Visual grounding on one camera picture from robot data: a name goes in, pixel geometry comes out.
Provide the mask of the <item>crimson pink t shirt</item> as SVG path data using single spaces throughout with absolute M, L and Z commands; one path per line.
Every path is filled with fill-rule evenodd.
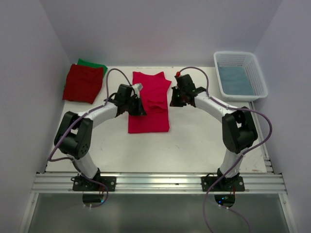
M 171 81 L 165 78 L 164 72 L 148 75 L 133 72 L 133 84 L 141 83 L 140 91 L 145 116 L 129 116 L 129 133 L 167 133 L 170 129 L 168 113 L 168 89 Z

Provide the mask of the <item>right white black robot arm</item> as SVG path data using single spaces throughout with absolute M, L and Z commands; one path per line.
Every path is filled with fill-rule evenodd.
M 222 125 L 223 144 L 226 147 L 223 163 L 217 170 L 216 184 L 221 190 L 231 188 L 239 178 L 242 152 L 258 138 L 256 126 L 248 108 L 230 110 L 231 105 L 213 99 L 203 87 L 196 87 L 189 74 L 175 75 L 177 85 L 172 88 L 171 107 L 191 105 L 205 111 Z

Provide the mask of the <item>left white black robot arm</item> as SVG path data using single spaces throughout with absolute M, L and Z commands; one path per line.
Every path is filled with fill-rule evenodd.
M 66 155 L 60 160 L 69 159 L 84 178 L 84 185 L 89 190 L 97 190 L 101 185 L 99 168 L 94 164 L 89 154 L 92 131 L 107 120 L 118 117 L 127 112 L 130 116 L 145 116 L 140 91 L 143 85 L 121 84 L 118 91 L 109 96 L 104 104 L 90 110 L 74 113 L 68 111 L 64 114 L 54 139 L 54 149 L 49 156 L 50 162 L 53 153 L 59 149 Z

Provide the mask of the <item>folded dark red t shirt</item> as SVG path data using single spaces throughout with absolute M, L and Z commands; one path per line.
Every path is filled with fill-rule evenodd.
M 62 100 L 93 104 L 103 85 L 104 69 L 71 65 Z

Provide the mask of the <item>blue t shirt in basket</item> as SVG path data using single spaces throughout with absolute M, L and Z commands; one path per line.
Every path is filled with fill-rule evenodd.
M 227 95 L 253 96 L 254 90 L 242 67 L 218 68 L 223 92 Z

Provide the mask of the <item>white plastic mesh basket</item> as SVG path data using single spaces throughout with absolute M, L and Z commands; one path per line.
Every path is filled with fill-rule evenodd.
M 213 58 L 222 99 L 253 102 L 268 96 L 268 89 L 254 54 L 218 51 Z

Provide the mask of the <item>folded green t shirt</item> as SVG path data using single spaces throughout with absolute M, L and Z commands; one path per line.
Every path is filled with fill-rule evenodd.
M 108 71 L 107 66 L 103 65 L 103 64 L 98 64 L 98 63 L 93 63 L 93 62 L 89 62 L 89 61 L 85 61 L 83 59 L 78 59 L 77 65 L 81 65 L 81 66 L 87 66 L 87 67 L 92 67 L 92 68 L 103 68 L 104 69 L 104 74 Z

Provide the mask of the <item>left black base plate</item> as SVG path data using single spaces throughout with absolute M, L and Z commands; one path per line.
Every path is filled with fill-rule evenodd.
M 88 181 L 82 176 L 70 179 L 73 182 L 73 191 L 108 191 L 114 192 L 117 178 L 114 176 L 101 176 L 96 181 Z

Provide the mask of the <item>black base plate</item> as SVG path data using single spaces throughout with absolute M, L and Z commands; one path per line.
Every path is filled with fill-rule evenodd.
M 217 176 L 203 176 L 201 177 L 202 191 L 207 190 L 218 180 Z M 223 178 L 217 184 L 215 184 L 211 192 L 244 192 L 245 186 L 242 177 L 237 178 Z
M 114 192 L 117 178 L 114 176 L 101 176 L 96 181 L 88 181 L 82 176 L 70 179 L 73 182 L 73 191 L 108 191 Z

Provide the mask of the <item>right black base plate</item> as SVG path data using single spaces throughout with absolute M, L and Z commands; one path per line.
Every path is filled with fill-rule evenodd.
M 203 176 L 201 177 L 202 191 L 207 190 L 218 180 L 217 176 Z M 223 178 L 217 184 L 215 184 L 211 192 L 244 192 L 245 186 L 242 177 L 237 178 Z

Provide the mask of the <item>aluminium mounting rail frame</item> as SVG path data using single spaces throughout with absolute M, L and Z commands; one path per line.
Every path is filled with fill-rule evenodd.
M 168 133 L 129 134 L 127 114 L 93 128 L 90 156 L 103 176 L 116 177 L 116 193 L 203 193 L 200 178 L 216 173 L 225 156 L 221 124 L 193 107 L 169 113 Z M 298 233 L 283 176 L 274 172 L 265 144 L 248 152 L 240 167 L 245 192 L 279 194 L 289 232 Z M 47 162 L 44 174 L 35 176 L 20 233 L 30 229 L 38 194 L 73 193 L 69 178 L 76 173 L 69 162 Z

